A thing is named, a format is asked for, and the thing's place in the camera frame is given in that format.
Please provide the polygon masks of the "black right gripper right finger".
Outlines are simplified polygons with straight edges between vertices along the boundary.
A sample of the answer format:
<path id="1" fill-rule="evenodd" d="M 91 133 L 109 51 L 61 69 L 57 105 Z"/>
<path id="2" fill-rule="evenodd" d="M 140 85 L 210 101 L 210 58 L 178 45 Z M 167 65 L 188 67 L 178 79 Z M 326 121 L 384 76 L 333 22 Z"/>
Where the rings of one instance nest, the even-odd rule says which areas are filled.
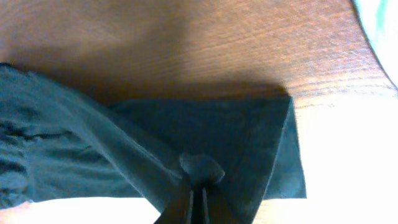
<path id="1" fill-rule="evenodd" d="M 202 190 L 203 214 L 205 223 L 241 224 L 229 202 L 218 187 L 206 187 Z"/>

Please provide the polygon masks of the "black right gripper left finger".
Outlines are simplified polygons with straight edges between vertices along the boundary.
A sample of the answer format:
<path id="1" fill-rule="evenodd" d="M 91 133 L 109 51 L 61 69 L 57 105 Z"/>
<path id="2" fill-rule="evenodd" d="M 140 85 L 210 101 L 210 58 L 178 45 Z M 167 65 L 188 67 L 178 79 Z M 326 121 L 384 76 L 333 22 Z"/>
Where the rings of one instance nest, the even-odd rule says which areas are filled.
<path id="1" fill-rule="evenodd" d="M 181 185 L 154 224 L 191 224 L 193 199 L 192 188 Z"/>

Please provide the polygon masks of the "dark green shirt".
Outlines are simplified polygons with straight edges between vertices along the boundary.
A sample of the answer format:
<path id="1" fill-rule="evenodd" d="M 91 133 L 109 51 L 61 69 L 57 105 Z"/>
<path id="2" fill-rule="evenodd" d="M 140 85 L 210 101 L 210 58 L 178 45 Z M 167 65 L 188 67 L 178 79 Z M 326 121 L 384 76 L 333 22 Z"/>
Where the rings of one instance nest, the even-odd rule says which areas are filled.
<path id="1" fill-rule="evenodd" d="M 305 198 L 291 97 L 132 100 L 103 106 L 1 65 L 1 208 L 78 197 L 144 197 L 160 213 L 181 185 L 218 187 L 241 223 L 263 200 Z"/>

